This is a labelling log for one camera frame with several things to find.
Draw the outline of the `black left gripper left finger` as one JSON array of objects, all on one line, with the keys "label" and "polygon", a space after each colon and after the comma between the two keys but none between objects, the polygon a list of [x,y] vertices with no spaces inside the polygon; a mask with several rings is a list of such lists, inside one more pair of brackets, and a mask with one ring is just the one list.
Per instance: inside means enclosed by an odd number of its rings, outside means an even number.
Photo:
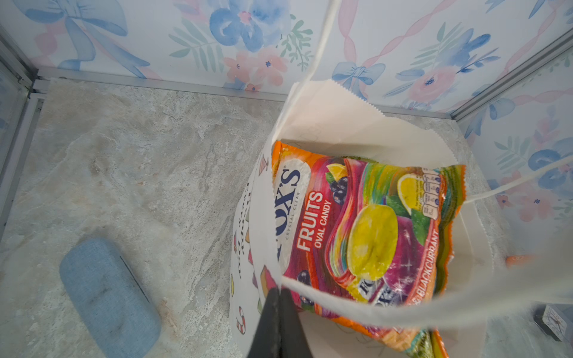
[{"label": "black left gripper left finger", "polygon": [[280,356],[279,298],[280,290],[278,288],[270,289],[247,358],[276,358]]}]

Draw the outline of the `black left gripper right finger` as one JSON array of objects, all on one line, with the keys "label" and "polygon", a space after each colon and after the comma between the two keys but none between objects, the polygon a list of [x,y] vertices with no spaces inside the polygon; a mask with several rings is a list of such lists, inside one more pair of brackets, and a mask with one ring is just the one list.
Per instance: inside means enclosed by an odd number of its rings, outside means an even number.
[{"label": "black left gripper right finger", "polygon": [[304,333],[292,292],[282,288],[279,298],[279,319],[282,358],[313,358]]}]

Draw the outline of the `orange Fox's candy bag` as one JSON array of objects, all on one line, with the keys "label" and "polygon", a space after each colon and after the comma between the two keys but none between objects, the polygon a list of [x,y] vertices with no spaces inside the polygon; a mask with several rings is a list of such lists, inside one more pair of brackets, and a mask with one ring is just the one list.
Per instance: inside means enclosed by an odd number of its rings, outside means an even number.
[{"label": "orange Fox's candy bag", "polygon": [[278,142],[272,169],[283,276],[381,307],[445,291],[465,166],[399,167]]}]

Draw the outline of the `white printed paper bag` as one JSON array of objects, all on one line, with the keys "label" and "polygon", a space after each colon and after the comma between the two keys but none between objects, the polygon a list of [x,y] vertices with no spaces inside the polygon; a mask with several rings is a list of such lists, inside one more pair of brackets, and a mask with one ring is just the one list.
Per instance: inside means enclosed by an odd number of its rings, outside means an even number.
[{"label": "white printed paper bag", "polygon": [[570,1],[336,1],[324,23],[288,15],[287,1],[231,1],[210,16],[217,40],[242,45],[229,77],[255,90],[278,84],[293,61],[304,78],[283,110],[240,196],[231,233],[230,325],[247,357],[278,265],[272,153],[278,142],[330,157],[399,167],[466,168],[466,199],[452,223],[452,294],[505,262],[489,239],[473,169],[434,129],[398,110],[451,114],[572,28]]}]

